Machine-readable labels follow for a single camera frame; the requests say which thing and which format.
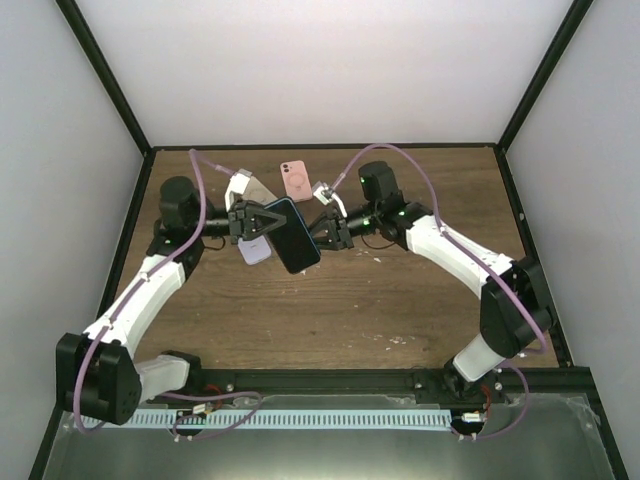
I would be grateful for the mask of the black phone case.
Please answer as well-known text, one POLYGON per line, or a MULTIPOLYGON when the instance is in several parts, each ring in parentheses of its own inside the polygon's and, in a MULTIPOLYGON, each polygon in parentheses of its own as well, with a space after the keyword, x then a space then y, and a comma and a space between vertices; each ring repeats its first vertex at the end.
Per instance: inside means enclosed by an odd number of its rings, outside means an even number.
POLYGON ((282 197, 265 209, 285 220, 267 237, 287 272, 298 274, 317 264, 321 259, 320 250, 295 202, 290 197, 282 197))

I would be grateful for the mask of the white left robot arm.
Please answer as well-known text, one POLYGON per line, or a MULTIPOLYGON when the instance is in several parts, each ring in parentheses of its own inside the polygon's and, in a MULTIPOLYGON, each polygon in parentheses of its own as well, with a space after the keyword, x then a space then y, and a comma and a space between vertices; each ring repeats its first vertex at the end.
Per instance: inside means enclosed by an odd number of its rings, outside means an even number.
POLYGON ((75 426, 90 431, 125 424, 138 406, 173 395, 184 404, 204 392, 199 357, 166 351, 136 363, 144 334, 195 271, 207 237, 239 239, 239 223, 251 209, 275 201, 275 195, 246 170, 229 178, 225 205, 213 206, 202 178, 174 176, 160 187, 160 217, 138 272, 114 303, 81 334, 65 334, 56 346, 56 389, 75 426))

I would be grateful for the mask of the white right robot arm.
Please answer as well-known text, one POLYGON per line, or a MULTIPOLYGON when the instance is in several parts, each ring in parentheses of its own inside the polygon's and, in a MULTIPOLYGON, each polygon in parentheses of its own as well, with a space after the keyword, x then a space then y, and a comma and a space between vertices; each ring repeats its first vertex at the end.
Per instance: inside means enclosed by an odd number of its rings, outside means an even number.
POLYGON ((552 300, 541 265, 531 257, 514 260, 451 229, 434 208, 409 202, 384 161, 362 166, 359 180, 365 204, 347 210, 336 189, 324 182, 312 188, 327 211, 311 225, 324 250, 352 247, 357 236, 380 233, 405 251, 421 256, 459 280, 480 301, 478 334, 445 366, 442 382, 458 403, 472 399, 480 380, 504 361, 531 352, 555 324, 552 300))

